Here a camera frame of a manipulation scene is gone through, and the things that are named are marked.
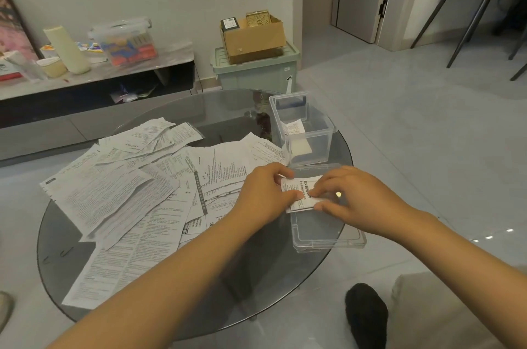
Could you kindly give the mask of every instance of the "plastic storage box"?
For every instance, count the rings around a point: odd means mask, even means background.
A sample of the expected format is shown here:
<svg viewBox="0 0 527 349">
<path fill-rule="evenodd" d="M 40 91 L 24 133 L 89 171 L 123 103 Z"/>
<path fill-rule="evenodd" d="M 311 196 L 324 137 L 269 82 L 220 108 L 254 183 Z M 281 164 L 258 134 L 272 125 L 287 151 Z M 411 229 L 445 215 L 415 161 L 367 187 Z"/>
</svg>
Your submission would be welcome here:
<svg viewBox="0 0 527 349">
<path fill-rule="evenodd" d="M 327 162 L 337 128 L 310 92 L 269 98 L 278 126 L 278 146 L 289 153 L 291 167 Z"/>
<path fill-rule="evenodd" d="M 101 46 L 112 65 L 122 66 L 158 55 L 148 33 L 151 27 L 150 19 L 140 17 L 94 26 L 88 36 Z"/>
<path fill-rule="evenodd" d="M 216 48 L 210 60 L 224 90 L 247 88 L 272 92 L 294 92 L 300 52 L 287 42 L 283 54 L 268 59 L 230 64 L 225 48 Z"/>
<path fill-rule="evenodd" d="M 294 168 L 295 178 L 316 177 L 340 167 L 340 164 L 316 164 Z M 341 204 L 345 198 L 339 198 Z M 348 227 L 346 238 L 340 238 L 342 221 L 317 210 L 292 212 L 291 232 L 293 247 L 297 252 L 316 252 L 332 248 L 364 248 L 366 235 L 362 231 Z"/>
</svg>

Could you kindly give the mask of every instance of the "green storage bin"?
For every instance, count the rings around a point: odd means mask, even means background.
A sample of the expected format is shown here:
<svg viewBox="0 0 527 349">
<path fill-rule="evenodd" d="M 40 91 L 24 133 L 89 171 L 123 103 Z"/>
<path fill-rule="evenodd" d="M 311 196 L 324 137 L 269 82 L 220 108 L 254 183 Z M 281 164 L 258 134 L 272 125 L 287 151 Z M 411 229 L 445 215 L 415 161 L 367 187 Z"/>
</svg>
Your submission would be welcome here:
<svg viewBox="0 0 527 349">
<path fill-rule="evenodd" d="M 283 49 L 281 56 L 230 64 L 225 48 L 216 48 L 210 64 L 224 90 L 247 88 L 282 94 L 295 92 L 296 64 L 300 52 L 289 42 Z"/>
</svg>

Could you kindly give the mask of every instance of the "hand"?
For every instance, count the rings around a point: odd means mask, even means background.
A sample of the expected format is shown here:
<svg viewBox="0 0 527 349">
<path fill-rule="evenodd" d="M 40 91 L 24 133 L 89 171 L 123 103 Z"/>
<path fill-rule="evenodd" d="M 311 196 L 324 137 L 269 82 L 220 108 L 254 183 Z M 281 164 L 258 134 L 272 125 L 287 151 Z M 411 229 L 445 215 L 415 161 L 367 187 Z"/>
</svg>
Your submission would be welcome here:
<svg viewBox="0 0 527 349">
<path fill-rule="evenodd" d="M 280 216 L 293 202 L 302 199 L 304 194 L 301 191 L 282 192 L 279 174 L 294 177 L 293 170 L 280 163 L 256 167 L 245 179 L 232 211 L 254 220 L 260 229 Z"/>
<path fill-rule="evenodd" d="M 367 233 L 396 241 L 403 238 L 407 233 L 405 228 L 414 225 L 416 220 L 435 219 L 408 205 L 381 180 L 351 166 L 327 172 L 309 194 L 317 198 L 326 192 L 343 193 L 347 205 L 323 201 L 315 205 L 315 210 L 322 210 Z"/>
</svg>

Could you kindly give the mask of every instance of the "round glass table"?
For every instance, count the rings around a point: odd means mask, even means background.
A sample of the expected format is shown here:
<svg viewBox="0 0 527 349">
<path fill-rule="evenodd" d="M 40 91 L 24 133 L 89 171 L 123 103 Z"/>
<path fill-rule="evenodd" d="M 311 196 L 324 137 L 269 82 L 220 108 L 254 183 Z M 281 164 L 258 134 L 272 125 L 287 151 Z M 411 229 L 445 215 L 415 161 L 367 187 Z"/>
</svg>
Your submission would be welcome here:
<svg viewBox="0 0 527 349">
<path fill-rule="evenodd" d="M 205 135 L 195 146 L 237 141 L 249 132 L 276 142 L 277 127 L 269 106 L 270 92 L 224 90 L 192 95 L 152 109 L 119 127 L 119 133 L 149 119 L 164 117 L 190 122 Z M 340 133 L 333 135 L 328 163 L 352 166 L 348 146 Z M 335 229 L 338 238 L 344 224 Z M 82 271 L 95 243 L 79 242 L 81 233 L 49 202 L 37 242 L 38 270 L 53 303 L 71 320 L 89 310 L 64 306 L 62 300 Z M 175 339 L 206 335 L 240 323 L 273 306 L 297 288 L 320 265 L 329 250 L 298 253 L 293 248 L 291 223 L 284 213 L 249 239 L 213 284 Z"/>
</svg>

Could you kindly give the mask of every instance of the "picture frame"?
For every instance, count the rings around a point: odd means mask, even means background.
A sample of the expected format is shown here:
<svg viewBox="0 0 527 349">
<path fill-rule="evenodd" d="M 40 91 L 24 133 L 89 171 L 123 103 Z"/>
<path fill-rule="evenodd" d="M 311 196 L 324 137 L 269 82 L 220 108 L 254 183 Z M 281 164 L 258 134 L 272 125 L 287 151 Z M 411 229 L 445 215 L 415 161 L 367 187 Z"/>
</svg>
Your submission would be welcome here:
<svg viewBox="0 0 527 349">
<path fill-rule="evenodd" d="M 13 0 L 0 0 L 0 52 L 8 51 L 20 51 L 30 60 L 43 58 Z"/>
</svg>

